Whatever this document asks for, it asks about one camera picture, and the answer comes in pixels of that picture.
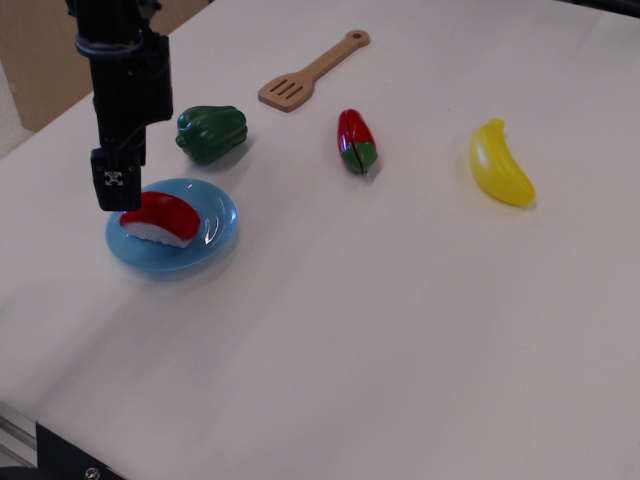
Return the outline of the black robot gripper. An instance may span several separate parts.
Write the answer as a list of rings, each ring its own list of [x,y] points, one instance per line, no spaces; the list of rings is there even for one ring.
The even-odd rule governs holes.
[[[75,47],[89,61],[100,148],[91,152],[99,207],[141,207],[146,127],[173,115],[169,38],[151,29],[158,1],[69,1]]]

